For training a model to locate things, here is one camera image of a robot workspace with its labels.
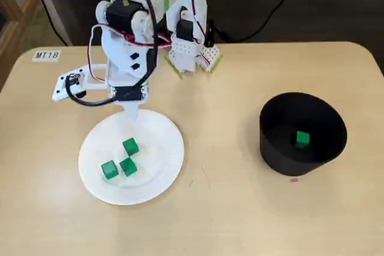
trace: black bowl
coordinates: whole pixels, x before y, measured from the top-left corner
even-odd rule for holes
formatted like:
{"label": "black bowl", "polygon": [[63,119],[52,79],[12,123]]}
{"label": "black bowl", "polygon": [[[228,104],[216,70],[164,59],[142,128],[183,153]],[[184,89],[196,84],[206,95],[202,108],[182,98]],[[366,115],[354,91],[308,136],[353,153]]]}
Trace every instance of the black bowl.
{"label": "black bowl", "polygon": [[[302,132],[309,134],[309,143],[298,141]],[[281,174],[306,174],[339,156],[346,143],[347,128],[341,116],[318,97],[279,94],[260,113],[260,152]]]}

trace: wooden table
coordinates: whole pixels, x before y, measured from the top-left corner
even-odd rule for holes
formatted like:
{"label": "wooden table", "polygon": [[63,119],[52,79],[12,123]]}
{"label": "wooden table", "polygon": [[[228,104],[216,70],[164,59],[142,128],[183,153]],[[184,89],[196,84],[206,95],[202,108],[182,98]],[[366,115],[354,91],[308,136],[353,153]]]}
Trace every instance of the wooden table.
{"label": "wooden table", "polygon": [[[22,55],[0,94],[0,254],[383,255],[384,79],[371,54],[352,43],[220,48],[213,74],[183,80],[161,57],[144,107],[177,124],[185,162],[163,195],[130,207],[94,198],[77,171],[87,133],[121,107],[50,100],[86,49],[62,48],[58,63]],[[258,145],[260,109],[288,91],[321,97],[348,129],[344,152],[295,183]]]}

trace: white paper plate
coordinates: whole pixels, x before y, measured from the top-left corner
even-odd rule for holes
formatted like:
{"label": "white paper plate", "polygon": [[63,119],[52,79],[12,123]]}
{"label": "white paper plate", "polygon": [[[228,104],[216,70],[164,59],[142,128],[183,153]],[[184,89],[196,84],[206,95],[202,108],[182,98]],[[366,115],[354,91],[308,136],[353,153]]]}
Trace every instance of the white paper plate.
{"label": "white paper plate", "polygon": [[[140,151],[131,156],[137,172],[126,177],[119,163],[128,157],[122,142],[133,137]],[[101,165],[113,160],[119,175],[107,180]],[[79,173],[86,189],[110,204],[132,205],[163,193],[175,181],[184,160],[179,129],[165,116],[139,110],[131,121],[119,112],[97,124],[85,138],[79,153]]]}

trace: green block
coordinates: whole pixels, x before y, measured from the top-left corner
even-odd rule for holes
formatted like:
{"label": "green block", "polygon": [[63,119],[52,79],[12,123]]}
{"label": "green block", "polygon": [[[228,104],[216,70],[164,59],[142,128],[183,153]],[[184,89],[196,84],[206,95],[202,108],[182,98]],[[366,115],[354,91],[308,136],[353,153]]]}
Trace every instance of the green block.
{"label": "green block", "polygon": [[103,170],[104,176],[109,180],[111,178],[114,178],[119,174],[118,168],[116,167],[116,164],[113,162],[113,160],[108,161],[101,165],[101,169]]}
{"label": "green block", "polygon": [[310,144],[310,135],[309,133],[297,131],[296,133],[296,144],[297,148],[305,148]]}
{"label": "green block", "polygon": [[132,175],[137,171],[137,167],[130,157],[121,161],[120,167],[122,171],[124,171],[125,175],[127,176]]}
{"label": "green block", "polygon": [[128,156],[138,153],[139,151],[139,147],[136,141],[134,141],[134,138],[129,138],[128,140],[124,141],[122,145],[124,146],[125,151],[127,151]]}

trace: dark background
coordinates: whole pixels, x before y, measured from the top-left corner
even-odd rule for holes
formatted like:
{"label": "dark background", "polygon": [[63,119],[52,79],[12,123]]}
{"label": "dark background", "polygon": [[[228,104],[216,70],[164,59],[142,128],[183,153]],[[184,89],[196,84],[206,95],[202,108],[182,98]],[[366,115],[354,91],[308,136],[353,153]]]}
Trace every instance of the dark background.
{"label": "dark background", "polygon": [[[74,45],[85,45],[101,0],[53,0]],[[208,17],[233,37],[256,30],[280,0],[207,0]],[[384,71],[384,0],[287,0],[249,42],[353,41]]]}

